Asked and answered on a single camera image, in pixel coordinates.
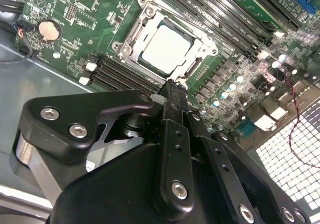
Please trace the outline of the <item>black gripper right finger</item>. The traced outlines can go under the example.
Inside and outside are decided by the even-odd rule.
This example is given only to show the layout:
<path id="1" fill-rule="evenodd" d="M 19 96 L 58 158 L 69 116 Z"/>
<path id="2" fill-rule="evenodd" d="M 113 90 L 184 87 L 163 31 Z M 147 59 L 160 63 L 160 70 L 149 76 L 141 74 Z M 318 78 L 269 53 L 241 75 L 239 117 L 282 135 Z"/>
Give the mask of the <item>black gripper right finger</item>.
<path id="1" fill-rule="evenodd" d="M 189 108 L 186 89 L 177 87 L 190 133 L 191 152 L 198 154 L 214 184 L 207 190 L 218 198 L 226 224 L 309 224 L 307 214 L 223 132 L 210 135 L 198 111 Z"/>

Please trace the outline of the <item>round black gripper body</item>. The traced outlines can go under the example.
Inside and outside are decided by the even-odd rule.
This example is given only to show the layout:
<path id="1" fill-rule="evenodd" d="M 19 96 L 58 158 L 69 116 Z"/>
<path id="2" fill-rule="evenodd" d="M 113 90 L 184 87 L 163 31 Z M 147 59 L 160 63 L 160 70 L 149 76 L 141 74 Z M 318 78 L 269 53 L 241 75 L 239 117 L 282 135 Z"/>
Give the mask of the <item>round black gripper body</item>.
<path id="1" fill-rule="evenodd" d="M 69 184 L 50 215 L 52 224 L 166 224 L 153 203 L 158 148 L 140 145 Z M 192 160 L 194 208 L 184 224 L 230 224 L 210 169 Z"/>

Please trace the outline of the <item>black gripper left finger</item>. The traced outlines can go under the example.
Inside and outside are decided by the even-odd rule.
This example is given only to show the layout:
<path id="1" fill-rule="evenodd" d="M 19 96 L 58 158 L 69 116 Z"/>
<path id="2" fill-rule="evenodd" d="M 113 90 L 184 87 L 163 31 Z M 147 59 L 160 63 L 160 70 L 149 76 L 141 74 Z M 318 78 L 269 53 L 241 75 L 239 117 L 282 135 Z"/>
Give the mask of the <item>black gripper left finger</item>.
<path id="1" fill-rule="evenodd" d="M 140 145 L 156 145 L 152 200 L 162 216 L 194 208 L 190 133 L 178 85 L 29 100 L 13 146 L 18 176 L 35 180 L 53 205 L 66 187 Z"/>

